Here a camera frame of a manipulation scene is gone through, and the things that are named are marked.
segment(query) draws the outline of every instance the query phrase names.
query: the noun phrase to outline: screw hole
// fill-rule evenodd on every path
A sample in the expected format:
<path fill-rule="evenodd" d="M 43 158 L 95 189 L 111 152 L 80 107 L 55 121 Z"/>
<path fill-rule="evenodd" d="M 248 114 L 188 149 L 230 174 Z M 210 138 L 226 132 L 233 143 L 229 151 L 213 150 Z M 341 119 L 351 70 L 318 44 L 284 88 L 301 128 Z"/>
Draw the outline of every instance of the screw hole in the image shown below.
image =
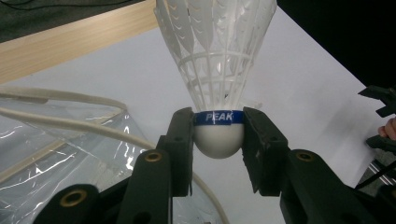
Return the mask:
<path fill-rule="evenodd" d="M 300 161 L 312 161 L 314 159 L 314 155 L 308 152 L 298 152 L 296 156 Z"/>
<path fill-rule="evenodd" d="M 134 224 L 147 224 L 151 221 L 151 214 L 148 212 L 141 212 L 134 216 Z"/>
<path fill-rule="evenodd" d="M 163 157 L 163 155 L 161 153 L 151 152 L 145 157 L 145 160 L 146 161 L 160 161 L 162 157 Z"/>
<path fill-rule="evenodd" d="M 61 199 L 61 206 L 73 207 L 83 202 L 87 197 L 87 191 L 84 189 L 75 189 L 65 194 Z"/>

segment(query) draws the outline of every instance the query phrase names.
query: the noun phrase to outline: brass insert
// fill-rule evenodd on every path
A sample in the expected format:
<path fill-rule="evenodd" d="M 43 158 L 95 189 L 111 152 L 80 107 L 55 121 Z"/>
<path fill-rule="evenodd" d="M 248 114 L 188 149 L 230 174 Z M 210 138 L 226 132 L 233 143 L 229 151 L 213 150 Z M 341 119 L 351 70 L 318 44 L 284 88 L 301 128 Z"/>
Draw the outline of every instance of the brass insert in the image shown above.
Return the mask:
<path fill-rule="evenodd" d="M 74 189 L 62 197 L 61 206 L 73 207 L 83 202 L 85 198 L 87 198 L 87 191 L 84 189 Z"/>
<path fill-rule="evenodd" d="M 297 152 L 296 157 L 300 161 L 313 161 L 315 156 L 310 152 Z"/>
<path fill-rule="evenodd" d="M 160 161 L 163 158 L 163 155 L 159 152 L 151 152 L 148 155 L 146 155 L 145 160 L 146 161 Z"/>

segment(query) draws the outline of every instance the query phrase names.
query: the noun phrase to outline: black clamp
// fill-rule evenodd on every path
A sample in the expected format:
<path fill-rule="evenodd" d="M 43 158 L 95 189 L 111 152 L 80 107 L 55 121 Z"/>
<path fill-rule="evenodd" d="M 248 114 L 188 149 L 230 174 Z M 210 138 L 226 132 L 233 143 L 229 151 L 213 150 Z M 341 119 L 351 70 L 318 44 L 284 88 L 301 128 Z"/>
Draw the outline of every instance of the black clamp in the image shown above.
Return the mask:
<path fill-rule="evenodd" d="M 360 95 L 380 100 L 385 104 L 384 107 L 377 109 L 376 113 L 384 118 L 391 114 L 396 114 L 396 85 L 392 88 L 385 89 L 377 86 L 369 86 Z M 396 155 L 396 141 L 390 140 L 380 135 L 370 137 L 366 140 L 367 145 L 372 148 L 380 148 L 384 151 L 393 152 Z"/>

